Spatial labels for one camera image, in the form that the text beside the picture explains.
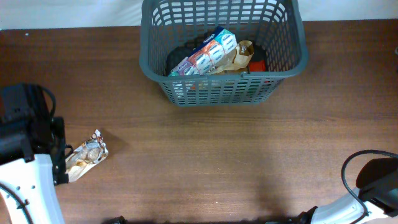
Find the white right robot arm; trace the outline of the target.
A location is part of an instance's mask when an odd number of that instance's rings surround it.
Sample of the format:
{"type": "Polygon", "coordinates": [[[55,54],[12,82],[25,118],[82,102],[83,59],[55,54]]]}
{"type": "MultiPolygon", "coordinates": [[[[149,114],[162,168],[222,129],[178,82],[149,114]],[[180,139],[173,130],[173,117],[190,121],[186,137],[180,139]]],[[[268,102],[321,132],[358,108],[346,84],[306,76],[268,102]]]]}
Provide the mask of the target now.
{"type": "Polygon", "coordinates": [[[356,179],[356,188],[338,200],[301,213],[294,223],[347,224],[366,223],[397,216],[397,159],[370,160],[356,179]]]}

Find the grey plastic basket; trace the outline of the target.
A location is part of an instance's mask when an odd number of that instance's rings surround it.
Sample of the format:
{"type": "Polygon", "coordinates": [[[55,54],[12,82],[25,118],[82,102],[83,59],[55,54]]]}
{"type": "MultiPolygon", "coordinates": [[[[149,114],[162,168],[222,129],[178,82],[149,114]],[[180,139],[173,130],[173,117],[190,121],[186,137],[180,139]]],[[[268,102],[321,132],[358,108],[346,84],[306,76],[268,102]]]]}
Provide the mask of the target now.
{"type": "Polygon", "coordinates": [[[256,104],[308,62],[297,1],[144,1],[139,65],[179,106],[256,104]],[[177,47],[197,48],[217,28],[250,40],[265,59],[263,72],[172,77],[177,47]]]}

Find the beige snack bag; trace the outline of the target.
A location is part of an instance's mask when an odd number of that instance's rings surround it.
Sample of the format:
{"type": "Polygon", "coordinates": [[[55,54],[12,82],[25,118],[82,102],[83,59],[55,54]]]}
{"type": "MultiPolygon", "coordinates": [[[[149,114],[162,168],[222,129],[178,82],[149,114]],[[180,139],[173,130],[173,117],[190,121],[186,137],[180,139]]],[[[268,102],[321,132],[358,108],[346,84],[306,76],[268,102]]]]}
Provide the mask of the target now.
{"type": "Polygon", "coordinates": [[[247,67],[254,55],[254,45],[250,40],[240,41],[234,50],[217,62],[207,74],[212,75],[224,71],[235,71],[247,67]]]}

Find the brown nut snack pouch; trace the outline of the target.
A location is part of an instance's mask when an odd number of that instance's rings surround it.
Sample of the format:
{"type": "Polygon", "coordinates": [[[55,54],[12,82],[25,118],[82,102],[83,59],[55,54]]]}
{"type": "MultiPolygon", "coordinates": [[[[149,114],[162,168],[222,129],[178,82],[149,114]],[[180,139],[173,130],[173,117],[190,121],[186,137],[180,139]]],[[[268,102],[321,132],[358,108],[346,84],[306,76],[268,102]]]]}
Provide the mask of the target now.
{"type": "Polygon", "coordinates": [[[75,182],[104,161],[109,154],[101,132],[96,129],[93,135],[65,159],[66,174],[69,182],[75,182]]]}

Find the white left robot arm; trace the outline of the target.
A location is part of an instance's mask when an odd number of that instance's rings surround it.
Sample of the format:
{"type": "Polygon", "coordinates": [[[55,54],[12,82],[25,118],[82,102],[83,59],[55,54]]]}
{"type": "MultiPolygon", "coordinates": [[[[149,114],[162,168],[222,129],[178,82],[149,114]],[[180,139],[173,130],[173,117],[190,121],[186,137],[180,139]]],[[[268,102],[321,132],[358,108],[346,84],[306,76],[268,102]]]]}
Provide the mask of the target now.
{"type": "Polygon", "coordinates": [[[56,185],[66,173],[65,125],[48,108],[48,89],[20,83],[1,90],[1,196],[13,223],[63,223],[56,185]]]}

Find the Kleenex tissue multipack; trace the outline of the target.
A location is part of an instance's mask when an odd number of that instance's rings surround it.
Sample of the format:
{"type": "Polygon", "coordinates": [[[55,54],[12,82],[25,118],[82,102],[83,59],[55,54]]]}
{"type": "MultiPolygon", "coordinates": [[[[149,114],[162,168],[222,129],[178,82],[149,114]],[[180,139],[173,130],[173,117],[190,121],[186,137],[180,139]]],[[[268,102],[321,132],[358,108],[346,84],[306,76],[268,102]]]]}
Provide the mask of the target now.
{"type": "MultiPolygon", "coordinates": [[[[210,76],[221,73],[232,66],[240,44],[236,35],[218,26],[208,35],[198,47],[177,47],[168,54],[166,59],[166,74],[168,77],[186,77],[192,75],[210,76]]],[[[169,96],[183,98],[186,91],[221,91],[219,81],[207,82],[173,82],[164,88],[169,96]]]]}

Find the orange spaghetti package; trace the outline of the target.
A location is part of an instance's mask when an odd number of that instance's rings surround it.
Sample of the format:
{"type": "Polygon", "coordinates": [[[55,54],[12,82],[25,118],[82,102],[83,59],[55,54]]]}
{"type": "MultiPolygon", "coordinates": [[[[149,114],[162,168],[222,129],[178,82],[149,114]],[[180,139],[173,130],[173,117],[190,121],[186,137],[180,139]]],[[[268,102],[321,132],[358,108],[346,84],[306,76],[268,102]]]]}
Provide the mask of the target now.
{"type": "MultiPolygon", "coordinates": [[[[248,65],[244,68],[239,68],[237,70],[224,70],[222,72],[213,72],[212,75],[242,75],[243,73],[250,72],[266,72],[266,61],[260,60],[258,62],[249,62],[248,65]]],[[[205,90],[208,86],[212,88],[219,88],[220,83],[218,80],[208,81],[208,82],[198,82],[195,84],[194,82],[189,82],[187,84],[187,90],[205,90]]]]}

